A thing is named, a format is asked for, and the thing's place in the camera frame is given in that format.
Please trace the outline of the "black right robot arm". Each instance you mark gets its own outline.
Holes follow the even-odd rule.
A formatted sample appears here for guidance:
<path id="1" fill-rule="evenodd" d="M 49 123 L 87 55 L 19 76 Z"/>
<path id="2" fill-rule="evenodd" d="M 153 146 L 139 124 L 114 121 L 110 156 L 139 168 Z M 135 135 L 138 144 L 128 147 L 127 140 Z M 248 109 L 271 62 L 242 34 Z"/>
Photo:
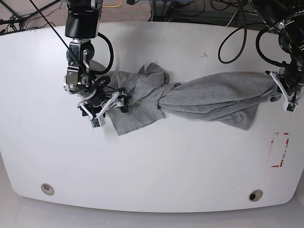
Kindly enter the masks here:
<path id="1" fill-rule="evenodd" d="M 111 79 L 106 75 L 114 63 L 114 50 L 110 40 L 98 31 L 103 2 L 101 0 L 67 0 L 66 4 L 68 16 L 65 36 L 71 38 L 72 41 L 66 52 L 68 68 L 64 89 L 72 95 L 82 97 L 84 107 L 81 111 L 84 116 L 89 114 L 96 116 L 114 93 L 118 93 L 115 106 L 122 113 L 127 113 L 129 107 L 126 90 L 110 87 Z M 93 70 L 90 67 L 95 54 L 91 40 L 96 37 L 102 38 L 109 47 L 109 64 L 103 70 Z"/>

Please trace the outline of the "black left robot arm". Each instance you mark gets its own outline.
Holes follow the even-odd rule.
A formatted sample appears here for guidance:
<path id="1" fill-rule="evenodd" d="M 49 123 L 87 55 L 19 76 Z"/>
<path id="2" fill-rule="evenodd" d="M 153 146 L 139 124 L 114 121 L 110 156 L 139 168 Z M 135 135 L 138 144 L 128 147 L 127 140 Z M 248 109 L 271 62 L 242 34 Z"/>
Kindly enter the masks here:
<path id="1" fill-rule="evenodd" d="M 256 50 L 267 63 L 283 68 L 285 71 L 278 80 L 281 91 L 291 96 L 292 102 L 300 99 L 304 86 L 304 2 L 302 0 L 249 0 L 253 9 L 264 22 L 256 37 Z M 275 30 L 278 33 L 280 48 L 288 53 L 290 63 L 278 62 L 267 58 L 261 48 L 261 37 Z"/>

